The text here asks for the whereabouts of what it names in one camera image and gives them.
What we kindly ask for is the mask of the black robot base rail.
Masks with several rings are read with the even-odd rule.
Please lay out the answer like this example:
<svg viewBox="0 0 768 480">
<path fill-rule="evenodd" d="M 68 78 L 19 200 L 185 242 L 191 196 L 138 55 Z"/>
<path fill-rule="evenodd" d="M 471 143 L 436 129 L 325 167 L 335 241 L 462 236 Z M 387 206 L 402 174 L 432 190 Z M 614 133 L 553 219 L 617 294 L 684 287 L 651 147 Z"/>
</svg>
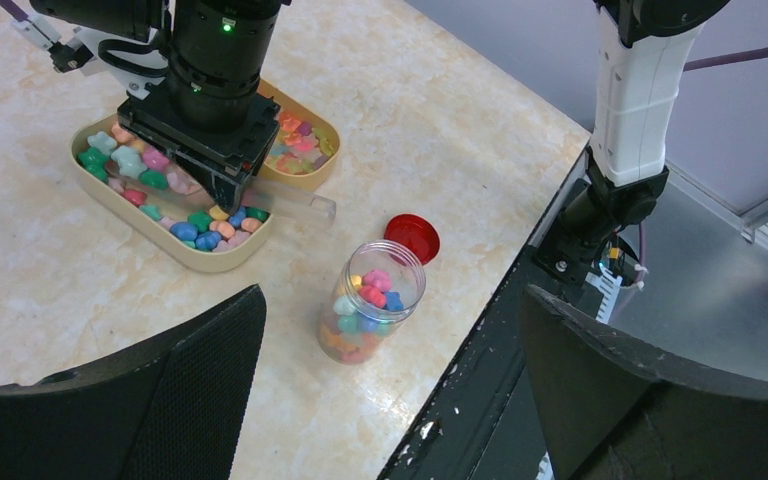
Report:
<svg viewBox="0 0 768 480">
<path fill-rule="evenodd" d="M 551 220 L 584 189 L 586 167 L 585 157 L 573 164 L 379 478 L 552 478 L 516 314 L 528 281 L 602 323 L 610 320 L 626 292 L 605 262 L 575 286 L 556 282 L 532 260 Z"/>
</svg>

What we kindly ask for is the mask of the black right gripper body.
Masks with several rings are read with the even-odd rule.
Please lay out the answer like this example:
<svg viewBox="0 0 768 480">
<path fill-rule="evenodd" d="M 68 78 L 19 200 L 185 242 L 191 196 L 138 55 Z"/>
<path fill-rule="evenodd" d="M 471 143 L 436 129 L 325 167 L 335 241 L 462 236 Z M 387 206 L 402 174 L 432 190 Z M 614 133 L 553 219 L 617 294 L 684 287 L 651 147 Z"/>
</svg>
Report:
<svg viewBox="0 0 768 480">
<path fill-rule="evenodd" d="M 245 119 L 231 118 L 205 130 L 184 118 L 169 90 L 155 89 L 143 99 L 130 95 L 117 108 L 117 117 L 126 130 L 168 153 L 255 176 L 277 136 L 279 110 L 272 98 L 256 93 Z"/>
</svg>

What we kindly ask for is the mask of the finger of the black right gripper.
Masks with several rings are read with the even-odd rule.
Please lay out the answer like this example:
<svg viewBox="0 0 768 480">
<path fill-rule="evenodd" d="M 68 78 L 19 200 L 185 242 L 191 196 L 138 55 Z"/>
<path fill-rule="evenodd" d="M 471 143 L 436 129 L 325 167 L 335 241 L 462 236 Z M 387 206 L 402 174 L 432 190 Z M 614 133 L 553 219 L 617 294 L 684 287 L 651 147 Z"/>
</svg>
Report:
<svg viewBox="0 0 768 480">
<path fill-rule="evenodd" d="M 217 162 L 186 162 L 185 171 L 216 205 L 229 213 L 239 209 L 243 193 L 255 177 L 255 165 L 251 162 L 236 167 Z"/>
</svg>

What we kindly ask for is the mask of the clear plastic scoop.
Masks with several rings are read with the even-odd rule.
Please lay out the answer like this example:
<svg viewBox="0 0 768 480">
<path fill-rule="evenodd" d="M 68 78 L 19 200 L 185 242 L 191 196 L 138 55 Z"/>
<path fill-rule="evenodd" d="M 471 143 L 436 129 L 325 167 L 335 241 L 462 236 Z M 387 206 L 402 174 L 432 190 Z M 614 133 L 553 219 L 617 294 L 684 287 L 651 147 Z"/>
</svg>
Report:
<svg viewBox="0 0 768 480">
<path fill-rule="evenodd" d="M 128 187 L 144 190 L 179 209 L 208 210 L 215 205 L 215 201 L 200 185 L 195 185 L 194 189 L 186 194 L 176 193 L 171 188 L 158 190 L 144 185 L 137 179 L 120 175 L 118 165 L 112 160 L 106 163 L 105 169 L 111 177 L 120 178 Z M 337 211 L 336 203 L 331 199 L 259 176 L 254 176 L 246 184 L 241 205 L 258 208 L 270 215 L 289 218 L 319 229 L 329 229 L 334 224 Z"/>
</svg>

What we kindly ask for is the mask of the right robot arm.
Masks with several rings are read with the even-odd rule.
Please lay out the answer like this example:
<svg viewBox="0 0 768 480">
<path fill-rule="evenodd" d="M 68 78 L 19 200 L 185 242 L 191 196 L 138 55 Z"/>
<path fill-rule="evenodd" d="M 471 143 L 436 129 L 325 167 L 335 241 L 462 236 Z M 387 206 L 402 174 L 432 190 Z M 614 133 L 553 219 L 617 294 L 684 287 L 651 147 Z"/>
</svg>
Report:
<svg viewBox="0 0 768 480">
<path fill-rule="evenodd" d="M 97 57 L 149 81 L 119 107 L 126 130 L 176 156 L 227 211 L 239 207 L 278 132 L 257 91 L 278 1 L 36 1 L 41 15 L 104 34 Z M 587 189 L 549 227 L 534 260 L 580 283 L 620 228 L 664 190 L 665 139 L 689 51 L 719 1 L 601 1 Z"/>
</svg>

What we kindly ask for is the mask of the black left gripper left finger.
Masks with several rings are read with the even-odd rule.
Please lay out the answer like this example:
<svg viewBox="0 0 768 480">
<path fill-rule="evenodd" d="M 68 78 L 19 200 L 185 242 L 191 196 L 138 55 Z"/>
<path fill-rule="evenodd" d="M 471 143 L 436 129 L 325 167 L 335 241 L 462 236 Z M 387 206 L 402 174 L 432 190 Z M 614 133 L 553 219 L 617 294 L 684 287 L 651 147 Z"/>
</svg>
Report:
<svg viewBox="0 0 768 480">
<path fill-rule="evenodd" d="M 0 479 L 225 479 L 266 301 L 252 285 L 125 349 L 0 386 Z"/>
</svg>

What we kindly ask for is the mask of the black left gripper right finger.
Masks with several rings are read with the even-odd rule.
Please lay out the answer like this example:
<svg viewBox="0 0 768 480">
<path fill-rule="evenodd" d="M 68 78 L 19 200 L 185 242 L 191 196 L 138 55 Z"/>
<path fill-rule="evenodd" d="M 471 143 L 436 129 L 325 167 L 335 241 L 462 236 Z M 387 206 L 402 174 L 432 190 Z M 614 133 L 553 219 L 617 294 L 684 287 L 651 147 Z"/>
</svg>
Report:
<svg viewBox="0 0 768 480">
<path fill-rule="evenodd" d="M 519 320 L 558 479 L 768 479 L 768 382 L 675 355 L 544 289 Z"/>
</svg>

